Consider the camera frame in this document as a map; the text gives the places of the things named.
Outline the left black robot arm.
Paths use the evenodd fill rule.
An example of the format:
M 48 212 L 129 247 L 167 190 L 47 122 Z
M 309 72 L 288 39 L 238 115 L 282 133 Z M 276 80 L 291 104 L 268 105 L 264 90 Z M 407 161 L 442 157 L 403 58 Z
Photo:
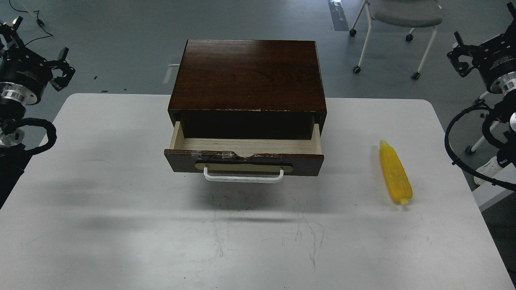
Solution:
M 47 60 L 30 50 L 18 35 L 22 17 L 12 24 L 1 24 L 0 68 L 0 197 L 4 205 L 15 184 L 34 155 L 51 149 L 56 141 L 56 128 L 46 119 L 26 118 L 26 107 L 41 102 L 44 90 L 51 84 L 57 91 L 66 88 L 75 74 L 67 61 L 68 48 L 57 60 Z M 47 141 L 26 149 L 23 127 L 41 127 Z

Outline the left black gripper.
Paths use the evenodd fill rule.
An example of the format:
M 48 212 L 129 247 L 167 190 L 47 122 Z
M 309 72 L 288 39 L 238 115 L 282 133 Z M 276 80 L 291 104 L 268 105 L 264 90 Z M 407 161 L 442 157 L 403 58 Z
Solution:
M 64 47 L 57 60 L 48 61 L 25 47 L 18 34 L 22 17 L 13 20 L 12 25 L 1 24 L 0 34 L 6 41 L 1 44 L 1 90 L 2 91 L 44 91 L 49 84 L 56 91 L 66 88 L 75 74 L 75 68 L 67 61 L 69 48 Z M 59 77 L 53 71 L 61 71 Z

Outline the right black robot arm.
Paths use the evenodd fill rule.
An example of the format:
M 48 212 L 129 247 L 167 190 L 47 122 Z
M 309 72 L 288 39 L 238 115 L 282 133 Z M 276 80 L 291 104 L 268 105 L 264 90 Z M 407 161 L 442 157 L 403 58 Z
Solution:
M 506 151 L 509 163 L 515 163 L 515 34 L 516 24 L 514 21 L 511 22 L 504 33 L 477 46 L 464 44 L 459 32 L 454 33 L 458 44 L 447 53 L 447 58 L 455 71 L 461 77 L 466 77 L 473 69 L 477 68 L 487 92 L 503 94 L 503 99 L 494 107 L 487 106 L 485 101 L 481 100 L 462 110 L 450 121 L 444 137 L 445 150 L 453 165 L 457 165 L 463 171 L 484 180 L 486 183 L 512 192 L 516 189 L 514 183 L 485 176 L 464 163 L 451 148 L 449 134 L 455 123 L 465 114 L 476 110 L 486 110 L 488 113 L 482 124 L 483 137 L 498 150 Z M 504 133 L 506 141 L 498 140 L 492 135 L 490 127 L 496 121 L 509 124 L 509 130 Z

